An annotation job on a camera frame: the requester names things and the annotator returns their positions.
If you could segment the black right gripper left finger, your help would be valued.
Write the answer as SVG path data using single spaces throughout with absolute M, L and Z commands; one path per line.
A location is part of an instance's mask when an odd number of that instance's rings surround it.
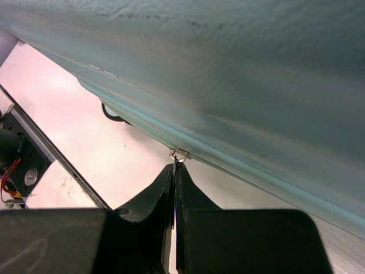
M 2 273 L 167 273 L 173 166 L 120 208 L 1 212 Z

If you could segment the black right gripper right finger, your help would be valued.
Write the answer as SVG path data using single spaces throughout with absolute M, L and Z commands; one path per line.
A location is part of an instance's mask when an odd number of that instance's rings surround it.
M 297 209 L 222 209 L 174 174 L 179 273 L 331 273 L 318 229 Z

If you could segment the light blue hard-shell suitcase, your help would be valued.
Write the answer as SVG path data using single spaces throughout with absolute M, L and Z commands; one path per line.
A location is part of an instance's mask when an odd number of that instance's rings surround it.
M 169 148 L 364 236 L 363 1 L 2 1 Z

